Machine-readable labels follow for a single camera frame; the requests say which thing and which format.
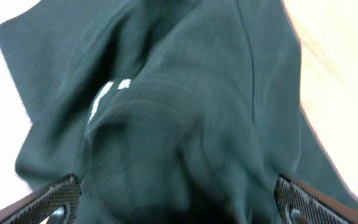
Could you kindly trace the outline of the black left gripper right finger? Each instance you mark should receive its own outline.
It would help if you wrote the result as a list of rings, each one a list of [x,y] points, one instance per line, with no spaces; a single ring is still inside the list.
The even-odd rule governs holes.
[[[278,176],[275,202],[286,224],[358,224],[358,212],[311,186]]]

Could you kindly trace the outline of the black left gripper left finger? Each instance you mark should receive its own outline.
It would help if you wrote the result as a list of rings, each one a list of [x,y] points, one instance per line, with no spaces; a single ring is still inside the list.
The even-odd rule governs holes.
[[[0,210],[0,224],[73,224],[80,196],[80,181],[68,174]]]

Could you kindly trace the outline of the black polo shirt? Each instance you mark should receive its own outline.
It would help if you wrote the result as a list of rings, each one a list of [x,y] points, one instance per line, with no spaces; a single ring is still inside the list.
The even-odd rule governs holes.
[[[281,1],[42,0],[0,48],[32,122],[16,172],[75,173],[77,223],[279,223],[280,174],[358,211],[300,106]]]

